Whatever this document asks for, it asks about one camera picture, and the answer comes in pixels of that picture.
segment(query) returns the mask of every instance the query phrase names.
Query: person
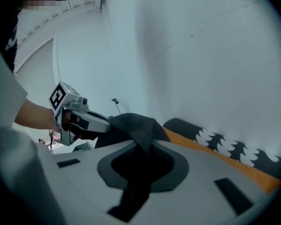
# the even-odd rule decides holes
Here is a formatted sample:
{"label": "person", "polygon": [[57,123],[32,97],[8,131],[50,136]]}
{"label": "person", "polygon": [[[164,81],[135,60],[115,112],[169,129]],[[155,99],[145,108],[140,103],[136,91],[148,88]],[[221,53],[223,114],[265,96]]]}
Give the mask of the person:
{"label": "person", "polygon": [[[17,51],[16,31],[18,14],[25,9],[36,9],[47,4],[52,5],[59,0],[7,0],[8,8],[0,9],[0,52],[12,72],[15,69]],[[70,115],[66,113],[63,122],[69,122]],[[54,121],[52,109],[39,106],[26,99],[20,108],[15,122],[19,125],[35,129],[52,129],[60,132]]]}

